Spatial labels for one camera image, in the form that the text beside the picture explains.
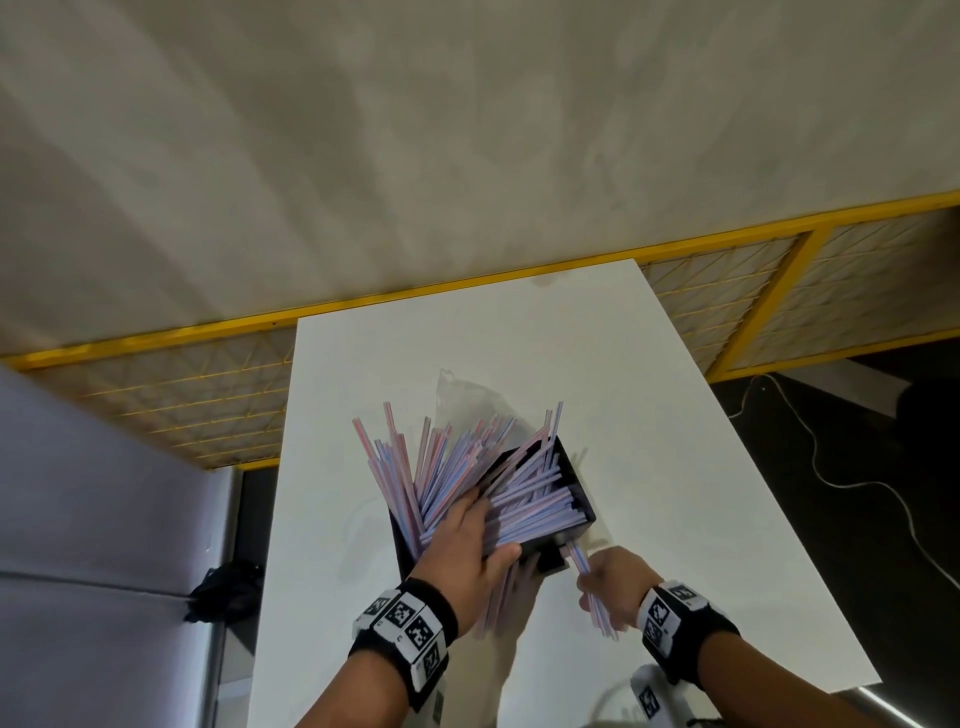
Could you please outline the person's right hand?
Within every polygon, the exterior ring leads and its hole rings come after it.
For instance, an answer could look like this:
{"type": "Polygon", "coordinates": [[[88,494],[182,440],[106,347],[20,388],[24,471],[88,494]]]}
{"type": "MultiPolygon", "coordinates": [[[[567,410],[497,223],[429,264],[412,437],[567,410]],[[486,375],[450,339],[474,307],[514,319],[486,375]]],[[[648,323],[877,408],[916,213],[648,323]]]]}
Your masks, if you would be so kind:
{"type": "Polygon", "coordinates": [[[615,545],[592,553],[586,573],[578,576],[579,606],[589,611],[589,597],[605,607],[610,625],[617,632],[636,628],[640,608],[648,592],[666,578],[641,556],[615,545]]]}

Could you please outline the person's left hand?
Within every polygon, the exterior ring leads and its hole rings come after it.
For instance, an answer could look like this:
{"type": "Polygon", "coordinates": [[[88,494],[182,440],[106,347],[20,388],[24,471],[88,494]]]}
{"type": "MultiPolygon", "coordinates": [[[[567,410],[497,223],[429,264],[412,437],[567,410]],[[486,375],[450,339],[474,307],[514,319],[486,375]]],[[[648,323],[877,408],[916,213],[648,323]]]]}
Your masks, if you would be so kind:
{"type": "Polygon", "coordinates": [[[456,500],[438,524],[434,537],[410,577],[435,588],[451,607],[458,637],[469,633],[502,578],[485,578],[486,515],[490,501],[478,488],[456,500]]]}

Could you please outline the few striped drinking straws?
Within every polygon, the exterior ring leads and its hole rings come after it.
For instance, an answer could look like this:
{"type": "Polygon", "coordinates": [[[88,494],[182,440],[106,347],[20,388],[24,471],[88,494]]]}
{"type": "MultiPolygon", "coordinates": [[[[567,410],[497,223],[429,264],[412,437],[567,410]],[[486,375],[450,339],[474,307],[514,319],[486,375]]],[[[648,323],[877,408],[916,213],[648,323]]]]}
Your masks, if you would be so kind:
{"type": "MultiPolygon", "coordinates": [[[[579,577],[589,575],[592,572],[589,558],[577,541],[568,541],[565,545],[565,548],[568,556],[572,559],[572,562],[579,573],[579,577]]],[[[596,595],[593,595],[589,592],[586,592],[584,595],[586,598],[587,613],[589,613],[593,625],[599,629],[604,637],[618,642],[619,633],[614,628],[611,622],[610,613],[603,605],[602,601],[596,595]]]]}

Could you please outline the person's left forearm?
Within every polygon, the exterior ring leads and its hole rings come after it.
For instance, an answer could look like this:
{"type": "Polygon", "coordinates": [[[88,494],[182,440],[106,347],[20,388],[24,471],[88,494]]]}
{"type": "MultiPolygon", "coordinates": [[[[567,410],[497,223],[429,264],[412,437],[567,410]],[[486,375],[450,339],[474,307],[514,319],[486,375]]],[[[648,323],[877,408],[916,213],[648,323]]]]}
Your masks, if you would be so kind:
{"type": "Polygon", "coordinates": [[[367,629],[295,728],[402,728],[417,695],[410,661],[367,629]]]}

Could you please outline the person's right forearm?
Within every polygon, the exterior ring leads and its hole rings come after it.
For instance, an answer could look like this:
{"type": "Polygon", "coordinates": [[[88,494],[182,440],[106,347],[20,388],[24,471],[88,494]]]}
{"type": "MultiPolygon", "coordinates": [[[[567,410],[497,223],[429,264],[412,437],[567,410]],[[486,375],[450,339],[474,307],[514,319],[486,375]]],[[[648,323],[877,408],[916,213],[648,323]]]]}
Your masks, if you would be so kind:
{"type": "Polygon", "coordinates": [[[734,728],[884,728],[732,633],[714,633],[705,640],[698,676],[702,690],[734,728]]]}

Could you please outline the black wristband with marker tags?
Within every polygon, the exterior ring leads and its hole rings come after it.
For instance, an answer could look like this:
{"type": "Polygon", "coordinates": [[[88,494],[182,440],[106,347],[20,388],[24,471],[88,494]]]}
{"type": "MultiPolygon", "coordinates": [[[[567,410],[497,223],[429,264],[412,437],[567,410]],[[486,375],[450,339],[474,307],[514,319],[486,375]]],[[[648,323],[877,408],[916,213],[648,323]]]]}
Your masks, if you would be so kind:
{"type": "Polygon", "coordinates": [[[419,713],[447,671],[459,621],[438,588],[410,576],[358,615],[352,637],[348,654],[384,658],[403,681],[410,709],[419,713]]]}
{"type": "Polygon", "coordinates": [[[637,623],[643,646],[671,684],[703,688],[699,656],[709,637],[740,636],[726,614],[686,583],[671,580],[650,588],[640,604],[637,623]]]}

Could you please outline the clear plastic bag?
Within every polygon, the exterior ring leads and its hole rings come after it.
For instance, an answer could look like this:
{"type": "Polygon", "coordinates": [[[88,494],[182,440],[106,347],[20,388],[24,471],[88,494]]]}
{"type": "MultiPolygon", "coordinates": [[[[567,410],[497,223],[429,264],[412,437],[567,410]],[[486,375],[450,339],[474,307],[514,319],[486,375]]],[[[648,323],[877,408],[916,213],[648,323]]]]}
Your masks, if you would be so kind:
{"type": "Polygon", "coordinates": [[[518,413],[502,394],[458,378],[451,370],[439,370],[434,424],[449,426],[453,443],[481,422],[488,425],[495,418],[517,417],[518,413]]]}

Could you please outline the black crumpled bag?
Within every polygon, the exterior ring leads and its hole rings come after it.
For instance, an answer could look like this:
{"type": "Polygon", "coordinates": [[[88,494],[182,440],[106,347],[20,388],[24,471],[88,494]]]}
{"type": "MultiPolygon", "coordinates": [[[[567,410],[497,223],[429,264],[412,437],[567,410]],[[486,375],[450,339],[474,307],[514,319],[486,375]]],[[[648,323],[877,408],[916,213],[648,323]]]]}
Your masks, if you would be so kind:
{"type": "Polygon", "coordinates": [[[186,599],[187,624],[235,625],[259,615],[265,568],[235,560],[211,568],[186,599]]]}

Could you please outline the white flat board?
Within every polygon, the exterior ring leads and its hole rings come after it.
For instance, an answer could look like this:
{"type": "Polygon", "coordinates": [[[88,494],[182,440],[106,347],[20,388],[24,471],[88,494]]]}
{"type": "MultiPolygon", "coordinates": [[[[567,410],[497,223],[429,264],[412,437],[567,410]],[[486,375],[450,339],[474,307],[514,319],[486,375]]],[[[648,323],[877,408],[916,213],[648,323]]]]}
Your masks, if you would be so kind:
{"type": "Polygon", "coordinates": [[[910,386],[907,380],[850,359],[780,370],[778,374],[891,419],[896,418],[898,400],[910,386]]]}

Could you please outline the shiny metal bar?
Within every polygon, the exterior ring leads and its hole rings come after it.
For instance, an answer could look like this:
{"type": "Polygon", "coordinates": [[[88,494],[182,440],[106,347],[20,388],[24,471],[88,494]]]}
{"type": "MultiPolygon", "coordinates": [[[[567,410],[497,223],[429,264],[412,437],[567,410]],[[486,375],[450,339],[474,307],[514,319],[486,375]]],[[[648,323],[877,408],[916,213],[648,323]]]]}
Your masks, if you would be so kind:
{"type": "Polygon", "coordinates": [[[929,728],[905,710],[886,700],[870,686],[859,685],[854,692],[858,698],[866,700],[873,707],[881,710],[899,728],[929,728]]]}

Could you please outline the grey partition panel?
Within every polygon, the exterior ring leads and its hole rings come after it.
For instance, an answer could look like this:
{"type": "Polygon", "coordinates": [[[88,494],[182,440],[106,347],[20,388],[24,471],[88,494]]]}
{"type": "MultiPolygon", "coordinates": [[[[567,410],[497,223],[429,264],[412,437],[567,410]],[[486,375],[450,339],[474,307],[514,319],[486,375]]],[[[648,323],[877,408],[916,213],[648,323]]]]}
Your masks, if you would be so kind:
{"type": "Polygon", "coordinates": [[[0,365],[0,728],[212,728],[239,473],[188,463],[0,365]]]}

